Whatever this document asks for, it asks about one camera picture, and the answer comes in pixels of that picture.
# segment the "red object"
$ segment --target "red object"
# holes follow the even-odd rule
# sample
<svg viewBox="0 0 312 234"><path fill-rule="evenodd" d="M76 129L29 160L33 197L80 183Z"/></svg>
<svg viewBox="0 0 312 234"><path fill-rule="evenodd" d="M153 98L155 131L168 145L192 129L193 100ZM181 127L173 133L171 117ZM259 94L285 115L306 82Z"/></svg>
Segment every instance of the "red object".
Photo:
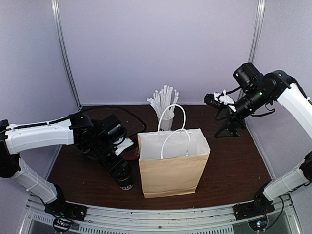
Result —
<svg viewBox="0 0 312 234"><path fill-rule="evenodd" d="M137 144L137 136L133 136L130 139L134 142L136 146L129 151L123 151L121 153L122 158L126 161L134 161L140 158L140 149Z"/></svg>

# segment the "wooden table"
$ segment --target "wooden table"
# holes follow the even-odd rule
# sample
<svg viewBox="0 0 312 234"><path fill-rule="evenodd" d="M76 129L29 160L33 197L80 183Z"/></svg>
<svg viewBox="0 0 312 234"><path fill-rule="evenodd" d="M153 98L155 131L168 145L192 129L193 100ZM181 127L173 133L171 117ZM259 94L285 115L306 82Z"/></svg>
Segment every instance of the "wooden table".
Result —
<svg viewBox="0 0 312 234"><path fill-rule="evenodd" d="M124 106L148 125L147 131L156 131L157 116L147 105ZM126 209L181 209L225 205L248 201L270 176L247 130L240 137L214 139L221 122L213 120L216 109L209 106L186 105L186 128L201 128L211 153L194 194L165 198L144 199L138 161L131 161L134 186L121 190L108 172L97 162L79 155L75 146L63 146L52 169L49 181L63 189L68 201L95 206ZM122 110L101 108L88 111L93 119L116 114L128 134L143 126ZM172 129L182 125L182 112L175 109Z"/></svg>

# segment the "shopping bag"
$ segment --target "shopping bag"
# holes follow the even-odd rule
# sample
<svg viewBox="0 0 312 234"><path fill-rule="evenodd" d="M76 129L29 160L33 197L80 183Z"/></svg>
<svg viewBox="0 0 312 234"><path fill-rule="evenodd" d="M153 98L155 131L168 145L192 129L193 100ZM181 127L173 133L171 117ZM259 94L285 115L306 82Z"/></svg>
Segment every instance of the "shopping bag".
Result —
<svg viewBox="0 0 312 234"><path fill-rule="evenodd" d="M160 131L167 109L182 109L184 122L181 129ZM177 104L166 108L160 118L158 131L139 133L140 173L145 198L194 193L206 166L210 148L200 129L184 129L186 115Z"/></svg>

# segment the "bundle of straws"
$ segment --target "bundle of straws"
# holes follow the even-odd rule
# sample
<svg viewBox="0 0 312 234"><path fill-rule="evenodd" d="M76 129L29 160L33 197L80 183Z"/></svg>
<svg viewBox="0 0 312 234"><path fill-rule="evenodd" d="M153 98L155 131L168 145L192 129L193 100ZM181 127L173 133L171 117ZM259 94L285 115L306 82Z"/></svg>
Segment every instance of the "bundle of straws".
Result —
<svg viewBox="0 0 312 234"><path fill-rule="evenodd" d="M174 100L171 103L172 99L172 90L173 87L164 85L164 88L160 91L155 90L153 93L153 98L148 98L147 101L150 103L150 105L153 107L153 109L156 111L157 116L161 117L164 110L170 106L171 104L176 104L179 99L179 92L175 89L175 96ZM171 107L164 115L164 119L171 119L174 116L174 106Z"/></svg>

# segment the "white wall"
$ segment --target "white wall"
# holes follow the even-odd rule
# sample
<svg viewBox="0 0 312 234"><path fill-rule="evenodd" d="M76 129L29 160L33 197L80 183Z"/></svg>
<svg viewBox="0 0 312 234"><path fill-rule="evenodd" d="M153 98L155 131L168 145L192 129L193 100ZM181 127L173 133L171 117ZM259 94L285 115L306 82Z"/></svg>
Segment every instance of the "white wall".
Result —
<svg viewBox="0 0 312 234"><path fill-rule="evenodd" d="M62 0L66 48L82 104L146 104L164 84L181 103L236 88L256 0Z"/></svg>
<svg viewBox="0 0 312 234"><path fill-rule="evenodd" d="M255 65L263 73L277 69L295 77L312 96L312 1L266 1L263 31ZM276 113L249 118L274 177L282 176L312 150L312 142L279 104ZM305 234L312 230L312 186L292 193Z"/></svg>
<svg viewBox="0 0 312 234"><path fill-rule="evenodd" d="M0 1L0 119L32 123L76 111L49 0ZM22 152L46 176L56 147ZM29 194L0 178L0 233L17 233Z"/></svg>

